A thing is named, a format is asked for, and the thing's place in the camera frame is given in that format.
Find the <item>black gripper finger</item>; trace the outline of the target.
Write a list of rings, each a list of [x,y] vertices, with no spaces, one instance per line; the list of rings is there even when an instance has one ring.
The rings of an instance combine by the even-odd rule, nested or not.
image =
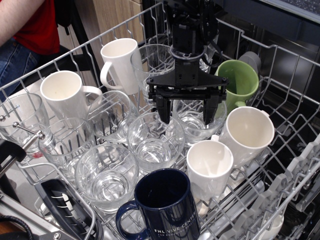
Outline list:
[[[212,122],[218,108],[218,100],[217,96],[211,96],[203,101],[203,120],[205,125]]]
[[[156,108],[161,121],[168,124],[171,120],[172,99],[157,95]]]

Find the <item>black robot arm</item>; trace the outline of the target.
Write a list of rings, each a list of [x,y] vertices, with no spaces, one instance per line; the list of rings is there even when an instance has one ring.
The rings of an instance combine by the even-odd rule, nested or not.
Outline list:
[[[218,33],[218,21],[211,0],[164,0],[162,2],[172,33],[170,54],[174,69],[149,77],[149,99],[156,104],[164,123],[171,118],[171,100],[201,100],[203,120],[212,122],[218,105],[226,100],[229,83],[225,77],[204,72],[205,47]]]

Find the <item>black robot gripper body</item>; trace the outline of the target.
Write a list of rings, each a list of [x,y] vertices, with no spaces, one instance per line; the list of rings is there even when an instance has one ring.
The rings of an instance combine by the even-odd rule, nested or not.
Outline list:
[[[200,61],[218,34],[218,22],[179,20],[168,28],[174,69],[147,79],[148,98],[158,108],[167,108],[172,100],[202,100],[206,108],[216,108],[227,98],[229,81],[201,70]]]

